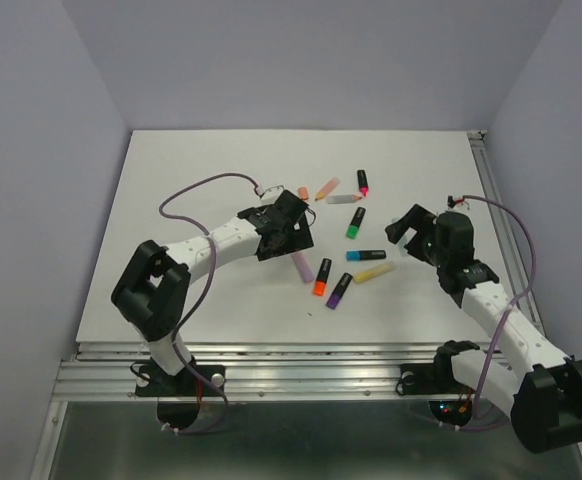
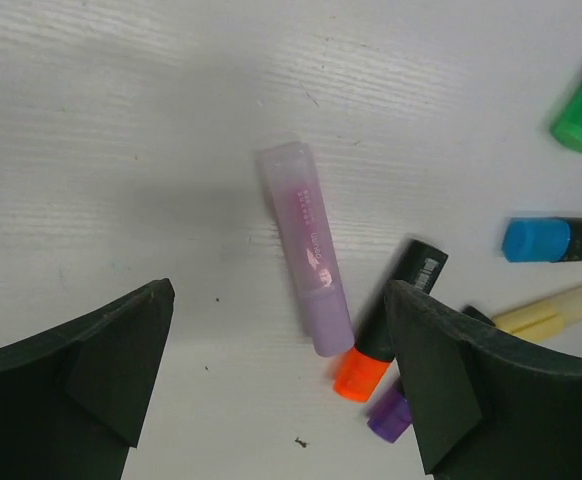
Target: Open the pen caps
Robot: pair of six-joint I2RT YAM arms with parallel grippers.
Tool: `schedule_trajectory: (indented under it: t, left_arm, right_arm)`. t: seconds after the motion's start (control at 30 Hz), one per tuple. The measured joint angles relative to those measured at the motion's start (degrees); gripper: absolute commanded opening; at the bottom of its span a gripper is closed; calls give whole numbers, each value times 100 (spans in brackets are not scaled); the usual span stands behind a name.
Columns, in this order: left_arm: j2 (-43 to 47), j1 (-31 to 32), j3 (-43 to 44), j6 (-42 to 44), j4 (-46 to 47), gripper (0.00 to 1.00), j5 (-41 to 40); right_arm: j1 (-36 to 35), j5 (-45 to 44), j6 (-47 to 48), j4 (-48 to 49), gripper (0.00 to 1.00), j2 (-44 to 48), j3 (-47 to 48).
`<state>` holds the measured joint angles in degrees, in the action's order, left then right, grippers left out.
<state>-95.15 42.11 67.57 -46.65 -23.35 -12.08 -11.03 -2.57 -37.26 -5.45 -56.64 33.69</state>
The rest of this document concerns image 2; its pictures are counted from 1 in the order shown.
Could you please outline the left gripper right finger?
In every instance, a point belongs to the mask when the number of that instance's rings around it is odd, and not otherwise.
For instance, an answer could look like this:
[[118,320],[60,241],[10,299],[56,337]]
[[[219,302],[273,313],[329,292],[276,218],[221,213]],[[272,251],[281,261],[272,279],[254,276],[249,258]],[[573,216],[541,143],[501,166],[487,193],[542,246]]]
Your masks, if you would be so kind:
[[582,358],[393,281],[387,322],[426,474],[582,479]]

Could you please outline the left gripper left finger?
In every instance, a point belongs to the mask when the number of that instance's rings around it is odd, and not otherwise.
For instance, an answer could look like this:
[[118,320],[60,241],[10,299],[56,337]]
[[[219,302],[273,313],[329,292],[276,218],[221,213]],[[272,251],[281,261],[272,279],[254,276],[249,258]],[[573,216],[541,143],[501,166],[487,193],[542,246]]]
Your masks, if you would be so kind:
[[175,291],[154,280],[0,348],[0,479],[119,479],[137,447]]

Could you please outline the purple black highlighter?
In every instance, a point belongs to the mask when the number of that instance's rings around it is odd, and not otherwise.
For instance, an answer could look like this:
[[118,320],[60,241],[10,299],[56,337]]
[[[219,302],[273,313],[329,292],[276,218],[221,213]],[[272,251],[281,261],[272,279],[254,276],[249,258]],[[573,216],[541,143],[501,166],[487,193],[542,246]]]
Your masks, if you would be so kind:
[[[379,379],[372,384],[371,392],[374,392],[385,371],[395,360],[387,314],[382,301],[378,301],[367,314],[356,340],[356,348],[368,358],[379,361],[383,367]],[[368,411],[367,425],[383,440],[394,443],[411,423],[410,407],[402,379],[398,376]]]

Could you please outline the orange black highlighter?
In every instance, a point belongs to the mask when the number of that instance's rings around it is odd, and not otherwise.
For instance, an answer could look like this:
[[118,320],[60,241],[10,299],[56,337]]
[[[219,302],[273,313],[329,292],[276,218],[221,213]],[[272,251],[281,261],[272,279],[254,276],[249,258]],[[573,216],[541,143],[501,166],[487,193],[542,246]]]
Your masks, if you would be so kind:
[[[432,291],[448,254],[418,239],[409,240],[389,269],[384,284],[404,281],[428,294]],[[357,330],[354,346],[344,355],[333,390],[358,403],[367,402],[395,359],[384,293],[379,292]]]

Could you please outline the pastel lilac highlighter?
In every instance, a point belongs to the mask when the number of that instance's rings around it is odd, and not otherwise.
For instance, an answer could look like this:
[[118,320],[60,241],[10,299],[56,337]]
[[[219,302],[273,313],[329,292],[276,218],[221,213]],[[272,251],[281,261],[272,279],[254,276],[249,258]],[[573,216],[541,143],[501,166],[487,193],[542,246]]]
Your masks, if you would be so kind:
[[289,142],[261,151],[258,160],[315,351],[340,355],[354,333],[312,152]]

